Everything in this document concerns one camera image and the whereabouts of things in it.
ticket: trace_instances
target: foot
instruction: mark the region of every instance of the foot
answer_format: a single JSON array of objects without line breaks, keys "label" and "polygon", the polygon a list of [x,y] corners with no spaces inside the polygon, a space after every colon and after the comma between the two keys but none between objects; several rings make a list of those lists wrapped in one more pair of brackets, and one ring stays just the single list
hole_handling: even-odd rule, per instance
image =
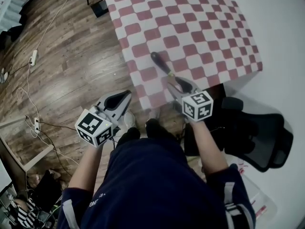
[{"label": "foot", "polygon": [[150,119],[158,120],[159,117],[160,117],[160,108],[151,109],[151,111],[149,112],[149,115],[148,115],[148,120],[150,120]]},{"label": "foot", "polygon": [[8,79],[8,77],[9,77],[9,73],[6,72],[6,73],[3,75],[3,82],[2,82],[2,83],[5,83],[6,80]]},{"label": "foot", "polygon": [[49,172],[53,175],[55,180],[61,177],[61,174],[55,170],[49,169]]},{"label": "foot", "polygon": [[135,127],[135,117],[132,112],[127,111],[124,115],[124,122],[127,126],[127,129],[130,129],[132,127]]}]

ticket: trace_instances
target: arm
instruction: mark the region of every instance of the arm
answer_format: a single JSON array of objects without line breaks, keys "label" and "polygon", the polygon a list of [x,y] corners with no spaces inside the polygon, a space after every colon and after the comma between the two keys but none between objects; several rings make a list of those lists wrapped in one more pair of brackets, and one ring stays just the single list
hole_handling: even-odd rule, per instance
[{"label": "arm", "polygon": [[204,173],[208,176],[228,168],[223,154],[218,149],[209,129],[203,121],[192,122]]},{"label": "arm", "polygon": [[20,205],[20,208],[23,209],[25,212],[29,212],[29,208],[27,206],[27,203],[21,199],[15,198],[15,203]]},{"label": "arm", "polygon": [[228,225],[255,228],[255,212],[236,165],[228,167],[204,122],[191,123],[207,184],[224,202]]},{"label": "arm", "polygon": [[80,188],[93,194],[97,171],[101,161],[102,149],[103,147],[95,148],[91,146],[87,148],[68,187]]},{"label": "arm", "polygon": [[71,200],[75,218],[78,225],[88,208],[96,181],[102,156],[102,147],[88,147],[84,153],[79,166],[74,172],[68,188],[62,194],[61,210],[58,217],[57,229],[70,228],[66,216],[62,210],[64,202]]}]

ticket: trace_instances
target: electrical cable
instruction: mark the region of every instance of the electrical cable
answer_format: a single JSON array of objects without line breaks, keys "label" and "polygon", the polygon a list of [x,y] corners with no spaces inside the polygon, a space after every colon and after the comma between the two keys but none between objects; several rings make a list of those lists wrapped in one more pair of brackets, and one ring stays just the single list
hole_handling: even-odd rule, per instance
[{"label": "electrical cable", "polygon": [[55,20],[56,16],[59,14],[59,12],[63,9],[63,7],[66,5],[68,0],[65,1],[65,3],[62,5],[62,7],[58,10],[58,12],[56,13],[56,15],[54,16],[53,20],[51,21],[51,23],[49,24],[49,26],[47,27],[47,29],[45,30],[44,34],[42,35],[42,38],[40,40],[40,42],[38,43],[37,47],[36,47],[36,50],[38,49],[39,45],[41,44],[42,42],[42,39],[44,37],[44,35],[47,33],[47,30],[49,29],[49,27],[52,25],[53,21]]},{"label": "electrical cable", "polygon": [[63,166],[63,164],[62,164],[62,162],[61,162],[61,159],[59,158],[59,155],[58,155],[58,153],[57,153],[58,151],[56,150],[56,146],[54,145],[52,139],[51,139],[47,134],[45,134],[43,131],[40,130],[40,132],[42,132],[42,133],[50,140],[50,142],[52,143],[52,145],[53,145],[53,147],[54,147],[54,149],[55,149],[55,151],[56,151],[56,156],[57,156],[57,158],[58,158],[58,161],[59,161],[61,167],[63,168],[63,170],[64,170],[69,176],[72,177],[72,175],[71,175],[71,174],[65,169],[65,167]]},{"label": "electrical cable", "polygon": [[51,215],[53,215],[54,212],[57,211],[60,207],[61,207],[61,205],[59,205],[57,208],[55,208],[55,209],[52,211]]},{"label": "electrical cable", "polygon": [[176,135],[176,138],[177,138],[177,141],[179,143],[181,143],[182,139],[184,138],[184,133],[185,133],[185,122],[182,124],[182,131],[181,131],[181,134],[177,134]]},{"label": "electrical cable", "polygon": [[10,70],[9,70],[9,75],[14,75],[18,70],[21,70],[21,69],[23,69],[23,68],[26,67],[26,66],[28,66],[28,64],[26,64],[26,65],[24,65],[24,66],[18,68],[18,69],[15,70],[13,73],[10,73],[10,71],[11,71],[11,69],[12,69],[12,67],[13,67],[13,65],[11,65],[11,66],[10,66]]},{"label": "electrical cable", "polygon": [[30,191],[30,190],[32,190],[33,192],[35,192],[34,189],[23,189],[23,190],[18,191],[18,192],[17,192],[17,195],[18,195],[20,192],[23,192],[23,191],[28,192],[28,191]]},{"label": "electrical cable", "polygon": [[114,138],[112,137],[112,138],[110,138],[109,140],[111,140],[112,141],[112,144],[113,144],[113,149],[115,150],[115,141],[114,141]]},{"label": "electrical cable", "polygon": [[[63,9],[63,7],[64,7],[65,4],[67,3],[67,1],[68,1],[68,0],[65,1],[65,3],[62,5],[62,7],[58,10],[58,12],[56,13],[56,15],[55,15],[54,18],[52,19],[51,23],[48,25],[48,27],[47,27],[47,29],[45,30],[45,32],[44,32],[44,34],[43,34],[43,36],[42,36],[40,42],[38,43],[38,45],[37,45],[37,47],[36,47],[36,50],[38,49],[39,45],[41,44],[41,42],[42,42],[42,40],[43,40],[43,37],[45,36],[47,30],[49,29],[49,27],[51,26],[51,24],[52,24],[53,21],[55,20],[56,16],[59,14],[59,12]],[[31,60],[32,60],[32,57],[30,57],[30,58],[29,58],[29,61],[28,61],[28,66],[29,66],[29,68],[28,68],[28,76],[27,76],[28,90],[26,91],[26,90],[23,89],[22,87],[19,87],[19,88],[17,89],[17,91],[16,91],[16,94],[17,94],[17,98],[18,98],[19,100],[22,100],[24,94],[26,94],[26,95],[28,96],[29,101],[32,103],[32,105],[33,105],[33,106],[35,107],[35,109],[36,109],[36,113],[37,113],[37,117],[38,117],[38,122],[39,122],[39,125],[40,125],[40,117],[39,117],[38,108],[37,108],[37,106],[33,103],[33,101],[31,100],[31,98],[30,98],[30,96],[29,96],[29,92],[30,92],[29,75],[30,75],[30,61],[31,61]],[[25,116],[30,120],[31,124],[32,124],[33,126],[35,126],[35,124],[31,121],[31,118],[30,118],[29,116],[27,116],[27,115],[25,115]],[[43,143],[45,143],[46,145],[50,146],[49,144],[47,144],[46,142],[44,142],[44,141],[41,139],[41,137],[35,132],[35,130],[33,130],[33,128],[28,124],[28,122],[27,122],[26,120],[25,120],[25,123],[26,123],[27,126],[31,129],[30,133],[31,133],[31,135],[32,135],[33,138],[37,138],[37,137],[38,137]],[[58,158],[58,160],[59,160],[59,162],[60,162],[60,164],[61,164],[62,167],[63,167],[63,165],[62,165],[62,163],[61,163],[61,161],[60,161],[60,158],[59,158],[58,154],[61,154],[62,156],[66,157],[66,158],[68,158],[68,159],[73,160],[72,158],[69,158],[69,157],[63,155],[62,153],[58,152],[58,151],[56,150],[56,147],[55,147],[55,145],[54,145],[53,142],[52,142],[52,144],[53,144],[53,147],[54,147],[53,150],[56,152],[57,158]],[[63,169],[67,172],[67,174],[69,174],[70,176],[72,176],[64,167],[63,167]],[[25,183],[26,183],[26,186],[27,186],[27,174],[25,174]]]},{"label": "electrical cable", "polygon": [[50,126],[54,126],[54,127],[61,127],[61,128],[68,128],[70,130],[76,131],[74,128],[68,127],[68,126],[62,126],[62,125],[52,125],[43,121],[40,121],[40,123],[46,124],[46,125],[50,125]]}]

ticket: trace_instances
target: red and white checkered cloth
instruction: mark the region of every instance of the red and white checkered cloth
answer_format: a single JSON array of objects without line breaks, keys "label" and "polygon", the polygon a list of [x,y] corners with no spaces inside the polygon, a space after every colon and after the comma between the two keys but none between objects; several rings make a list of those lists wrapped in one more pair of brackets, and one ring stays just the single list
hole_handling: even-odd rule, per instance
[{"label": "red and white checkered cloth", "polygon": [[160,52],[176,76],[201,89],[262,70],[251,30],[234,0],[106,0],[143,109],[171,102]]}]

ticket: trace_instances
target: power strip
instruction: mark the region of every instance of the power strip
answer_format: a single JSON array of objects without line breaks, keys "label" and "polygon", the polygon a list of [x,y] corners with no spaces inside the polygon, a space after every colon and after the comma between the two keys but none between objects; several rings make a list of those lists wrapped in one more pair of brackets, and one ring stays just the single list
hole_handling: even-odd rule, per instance
[{"label": "power strip", "polygon": [[34,122],[35,122],[35,132],[37,134],[39,134],[40,133],[40,123],[39,123],[38,118],[34,118]]},{"label": "power strip", "polygon": [[37,61],[37,56],[38,56],[38,51],[34,50],[33,55],[31,56],[31,66],[35,66],[36,61]]}]

